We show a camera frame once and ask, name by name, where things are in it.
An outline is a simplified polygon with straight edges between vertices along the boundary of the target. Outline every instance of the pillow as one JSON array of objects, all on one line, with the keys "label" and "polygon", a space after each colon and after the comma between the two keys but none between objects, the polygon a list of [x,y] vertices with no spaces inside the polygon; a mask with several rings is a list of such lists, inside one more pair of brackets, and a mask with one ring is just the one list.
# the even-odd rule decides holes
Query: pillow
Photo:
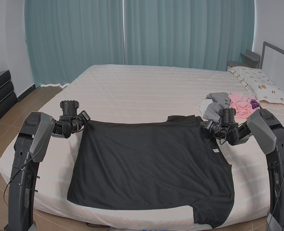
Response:
[{"label": "pillow", "polygon": [[240,80],[249,93],[255,94],[258,101],[284,104],[284,92],[261,69],[237,66],[228,71]]}]

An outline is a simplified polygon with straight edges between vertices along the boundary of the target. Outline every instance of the wall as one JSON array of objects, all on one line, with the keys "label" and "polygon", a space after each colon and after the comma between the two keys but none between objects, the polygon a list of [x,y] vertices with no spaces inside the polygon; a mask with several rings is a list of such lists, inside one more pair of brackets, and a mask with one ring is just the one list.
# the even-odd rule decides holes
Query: wall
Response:
[{"label": "wall", "polygon": [[0,0],[0,71],[9,70],[17,96],[34,84],[25,43],[25,0]]},{"label": "wall", "polygon": [[255,0],[253,51],[262,55],[264,41],[284,50],[284,0]]}]

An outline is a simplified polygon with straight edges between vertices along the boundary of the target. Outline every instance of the black t-shirt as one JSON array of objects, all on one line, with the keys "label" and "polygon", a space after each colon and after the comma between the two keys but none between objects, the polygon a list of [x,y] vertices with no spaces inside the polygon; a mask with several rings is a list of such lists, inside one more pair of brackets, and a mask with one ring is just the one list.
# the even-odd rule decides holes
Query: black t-shirt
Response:
[{"label": "black t-shirt", "polygon": [[234,205],[231,165],[201,117],[116,124],[89,121],[67,199],[108,210],[189,205],[194,223],[222,225]]}]

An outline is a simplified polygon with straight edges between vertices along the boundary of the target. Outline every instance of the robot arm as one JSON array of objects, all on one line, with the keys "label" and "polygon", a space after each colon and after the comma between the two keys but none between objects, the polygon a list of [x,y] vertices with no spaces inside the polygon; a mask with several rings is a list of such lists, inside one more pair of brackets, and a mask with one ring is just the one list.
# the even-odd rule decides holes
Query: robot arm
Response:
[{"label": "robot arm", "polygon": [[43,161],[50,137],[69,138],[85,127],[90,117],[85,111],[77,115],[77,101],[62,101],[59,121],[43,112],[31,112],[25,119],[14,150],[11,179],[8,183],[7,231],[36,231],[33,221],[34,192],[39,163]]},{"label": "robot arm", "polygon": [[201,125],[215,138],[230,145],[247,142],[253,135],[266,155],[270,182],[270,209],[266,230],[284,230],[284,127],[268,110],[256,110],[247,121],[238,126],[234,120],[235,109],[219,111],[220,122],[209,120]]}]

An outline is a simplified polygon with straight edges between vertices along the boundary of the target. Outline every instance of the gray cloth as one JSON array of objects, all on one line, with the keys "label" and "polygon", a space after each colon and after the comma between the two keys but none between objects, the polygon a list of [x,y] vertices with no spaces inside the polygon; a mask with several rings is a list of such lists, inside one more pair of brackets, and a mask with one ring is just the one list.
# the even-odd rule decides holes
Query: gray cloth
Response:
[{"label": "gray cloth", "polygon": [[204,119],[211,119],[214,121],[219,121],[219,110],[230,107],[230,99],[226,92],[215,92],[209,93],[206,99],[212,99],[213,103],[207,106],[205,113],[203,115]]}]

